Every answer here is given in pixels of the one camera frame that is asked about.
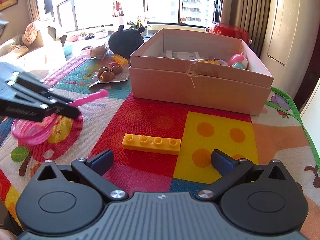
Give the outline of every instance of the green trim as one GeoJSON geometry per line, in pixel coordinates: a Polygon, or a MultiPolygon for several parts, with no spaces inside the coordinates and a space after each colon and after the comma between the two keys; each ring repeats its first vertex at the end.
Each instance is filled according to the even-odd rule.
{"type": "Polygon", "coordinates": [[[318,167],[320,167],[320,156],[319,156],[319,154],[318,154],[318,152],[317,152],[317,150],[316,150],[316,147],[315,147],[315,145],[314,145],[314,143],[313,143],[310,135],[308,134],[308,131],[307,131],[306,128],[303,126],[303,123],[302,123],[302,120],[301,120],[299,111],[298,111],[297,106],[295,105],[294,101],[292,100],[292,98],[291,98],[287,93],[283,92],[282,90],[280,90],[280,89],[278,89],[278,88],[271,87],[271,91],[272,91],[272,92],[275,92],[275,93],[277,93],[277,94],[279,94],[279,95],[281,95],[282,97],[284,97],[284,98],[287,100],[288,104],[290,105],[291,110],[292,110],[293,113],[282,109],[281,107],[275,105],[275,104],[272,103],[272,102],[268,102],[268,101],[267,101],[267,102],[266,102],[266,105],[268,105],[268,106],[270,106],[270,107],[272,107],[272,108],[275,108],[275,109],[277,109],[277,110],[280,110],[280,111],[282,111],[282,112],[284,112],[284,113],[292,116],[293,118],[295,118],[295,119],[297,119],[297,120],[299,121],[299,123],[300,123],[300,125],[302,126],[302,128],[303,128],[303,130],[304,130],[304,133],[305,133],[305,135],[306,135],[306,137],[307,137],[307,139],[308,139],[308,141],[309,141],[309,144],[310,144],[310,147],[311,147],[311,151],[312,151],[313,156],[314,156],[314,158],[315,158],[315,160],[316,160],[316,164],[318,165],[318,167]]]}
{"type": "Polygon", "coordinates": [[[282,90],[280,90],[278,88],[271,87],[271,91],[284,97],[287,100],[288,104],[290,105],[291,110],[293,111],[293,114],[296,117],[296,119],[298,119],[300,122],[302,122],[298,108],[297,108],[296,104],[294,103],[294,101],[291,99],[291,97],[287,93],[283,92],[282,90]]]}

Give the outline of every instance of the open cardboard box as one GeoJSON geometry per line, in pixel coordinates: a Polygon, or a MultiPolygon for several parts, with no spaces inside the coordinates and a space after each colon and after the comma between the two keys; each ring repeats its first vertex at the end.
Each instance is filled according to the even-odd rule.
{"type": "Polygon", "coordinates": [[[131,56],[133,96],[227,111],[260,114],[273,77],[239,39],[186,30],[162,29],[131,56]],[[197,51],[201,58],[228,60],[244,52],[248,69],[165,58],[166,50],[197,51]]]}

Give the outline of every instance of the play mat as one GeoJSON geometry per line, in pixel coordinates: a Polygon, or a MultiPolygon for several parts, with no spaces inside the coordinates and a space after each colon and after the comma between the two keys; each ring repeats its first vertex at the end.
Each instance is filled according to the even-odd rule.
{"type": "MultiPolygon", "coordinates": [[[[55,92],[80,98],[89,90],[94,72],[104,61],[75,57],[48,76],[45,84],[55,92]]],[[[316,149],[302,126],[298,110],[284,92],[272,89],[259,116],[216,109],[133,98],[130,80],[110,83],[110,95],[81,106],[76,120],[60,117],[52,135],[38,146],[25,145],[10,136],[11,118],[0,124],[0,197],[16,219],[15,204],[40,164],[53,159],[70,164],[110,148],[115,155],[106,179],[126,190],[190,191],[220,175],[212,168],[212,150],[220,149],[234,159],[247,158],[267,164],[280,159],[303,191],[309,214],[302,233],[320,239],[320,164],[316,149]],[[125,133],[182,139],[179,156],[122,149],[125,133]]]]}

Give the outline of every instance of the yellow duplo block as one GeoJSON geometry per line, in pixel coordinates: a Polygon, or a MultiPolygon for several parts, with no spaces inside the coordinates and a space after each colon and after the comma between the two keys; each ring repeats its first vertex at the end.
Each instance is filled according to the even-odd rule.
{"type": "Polygon", "coordinates": [[[180,139],[161,138],[126,133],[122,147],[127,150],[179,155],[180,139]]]}
{"type": "Polygon", "coordinates": [[[121,57],[121,56],[118,55],[118,54],[114,54],[114,55],[112,56],[112,58],[113,58],[113,60],[114,60],[115,62],[117,62],[117,63],[120,64],[121,66],[123,66],[123,65],[125,65],[125,64],[128,63],[128,60],[127,60],[127,59],[125,59],[124,57],[121,57]]]}

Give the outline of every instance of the yellow square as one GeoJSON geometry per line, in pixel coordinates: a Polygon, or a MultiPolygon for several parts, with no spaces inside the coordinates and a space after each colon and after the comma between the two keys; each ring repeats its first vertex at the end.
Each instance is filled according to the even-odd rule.
{"type": "Polygon", "coordinates": [[[188,112],[173,177],[208,184],[219,179],[220,174],[211,166],[214,149],[258,164],[250,122],[188,112]]]}

